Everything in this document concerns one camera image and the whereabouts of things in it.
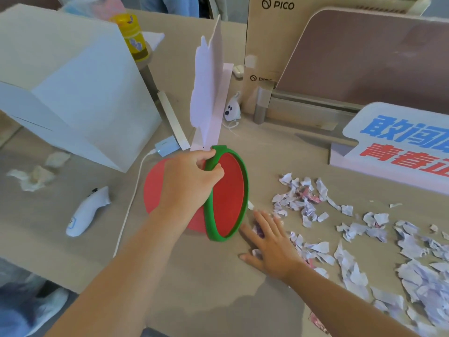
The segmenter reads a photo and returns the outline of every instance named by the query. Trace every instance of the sign board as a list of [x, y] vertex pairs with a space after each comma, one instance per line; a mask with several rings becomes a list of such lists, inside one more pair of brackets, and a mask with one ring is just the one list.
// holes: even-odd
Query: sign board
[[448, 115], [376, 102], [360, 110], [343, 134], [359, 144], [340, 150], [343, 158], [336, 158], [333, 145], [332, 165], [449, 193]]

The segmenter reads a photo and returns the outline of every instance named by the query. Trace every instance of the desk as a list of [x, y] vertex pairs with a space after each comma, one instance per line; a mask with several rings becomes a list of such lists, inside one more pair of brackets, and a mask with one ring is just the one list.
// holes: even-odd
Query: desk
[[[194, 54], [203, 34], [210, 38], [214, 22], [163, 14], [135, 12], [143, 30], [164, 32], [165, 39], [150, 64], [156, 84], [165, 90], [186, 135], [189, 100], [194, 80]], [[223, 23], [225, 62], [244, 61], [245, 25]], [[229, 96], [239, 88], [232, 79]], [[449, 233], [448, 198], [439, 194], [356, 174], [327, 164], [328, 145], [312, 137], [295, 135], [298, 130], [272, 123], [256, 125], [242, 118], [232, 132], [222, 128], [220, 144], [226, 144], [244, 159], [250, 179], [250, 200], [271, 210], [271, 198], [286, 187], [278, 182], [281, 173], [297, 177], [320, 176], [337, 204], [350, 204], [354, 211], [388, 212], [390, 222], [403, 219], [428, 231], [433, 223]], [[171, 135], [161, 124], [141, 156], [127, 174], [73, 156], [49, 186], [35, 192], [20, 190], [16, 179], [6, 177], [10, 169], [30, 171], [42, 164], [53, 148], [22, 129], [0, 150], [0, 256], [55, 283], [81, 292], [114, 252], [115, 243], [136, 182], [141, 157], [154, 143]], [[160, 160], [151, 156], [142, 174]], [[146, 211], [142, 198], [144, 178], [132, 206], [122, 244], [140, 227]], [[80, 237], [69, 238], [65, 228], [81, 200], [95, 187], [110, 186], [112, 204], [98, 211], [93, 225]], [[394, 209], [388, 204], [401, 202]], [[305, 241], [329, 241], [333, 253], [341, 234], [335, 226], [353, 220], [328, 204], [318, 211], [330, 218], [303, 228], [297, 212], [285, 218], [287, 229], [300, 232]], [[251, 220], [250, 213], [246, 220]], [[396, 246], [391, 224], [388, 243], [366, 235], [344, 248], [355, 256], [369, 284], [404, 294], [394, 269], [405, 262]], [[443, 242], [440, 235], [436, 240]], [[165, 275], [155, 294], [147, 323], [173, 337], [183, 336], [323, 336], [309, 321], [310, 310], [291, 289], [266, 278], [241, 262], [237, 255], [248, 244], [236, 234], [225, 243], [186, 231], [176, 244]], [[339, 282], [339, 266], [324, 265], [333, 281]]]

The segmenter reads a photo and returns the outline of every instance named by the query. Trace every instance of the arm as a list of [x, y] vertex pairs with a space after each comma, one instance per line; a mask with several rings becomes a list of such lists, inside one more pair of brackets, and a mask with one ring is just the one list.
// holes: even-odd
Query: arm
[[224, 175], [220, 165], [199, 169], [213, 155], [214, 150], [195, 151], [167, 161], [159, 206], [46, 337], [141, 335], [173, 246]]
[[240, 258], [292, 287], [333, 337], [417, 335], [366, 301], [311, 269], [298, 255], [279, 218], [254, 211], [265, 238], [248, 225], [243, 233], [261, 250], [263, 260], [251, 254]]

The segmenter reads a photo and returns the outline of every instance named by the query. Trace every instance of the right hand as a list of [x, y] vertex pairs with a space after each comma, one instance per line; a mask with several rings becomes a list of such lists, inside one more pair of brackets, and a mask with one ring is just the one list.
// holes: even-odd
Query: right hand
[[256, 210], [254, 217], [264, 232], [265, 238], [260, 238], [246, 224], [242, 225], [240, 230], [260, 249], [263, 260], [249, 253], [240, 255], [240, 259], [274, 278], [287, 282], [298, 266], [305, 264], [304, 260], [291, 243], [280, 218], [272, 218], [268, 213]]

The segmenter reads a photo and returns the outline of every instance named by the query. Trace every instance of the white cable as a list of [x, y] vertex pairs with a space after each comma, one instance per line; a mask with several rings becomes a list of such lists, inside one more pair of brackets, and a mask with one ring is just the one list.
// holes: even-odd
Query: white cable
[[157, 153], [157, 150], [153, 149], [152, 151], [147, 153], [142, 158], [141, 165], [139, 167], [138, 180], [136, 181], [136, 187], [134, 188], [134, 194], [132, 194], [131, 202], [129, 203], [128, 210], [126, 211], [125, 220], [123, 221], [122, 229], [121, 229], [120, 234], [119, 234], [119, 239], [117, 240], [117, 245], [115, 246], [114, 255], [112, 256], [113, 258], [115, 257], [115, 255], [117, 254], [117, 251], [119, 250], [120, 240], [122, 239], [122, 234], [123, 234], [123, 230], [125, 229], [126, 220], [128, 219], [129, 210], [131, 209], [132, 202], [134, 201], [134, 198], [136, 197], [136, 193], [138, 191], [138, 185], [139, 185], [140, 173], [142, 171], [143, 161], [145, 161], [145, 158], [147, 158], [148, 156], [153, 155], [155, 153]]

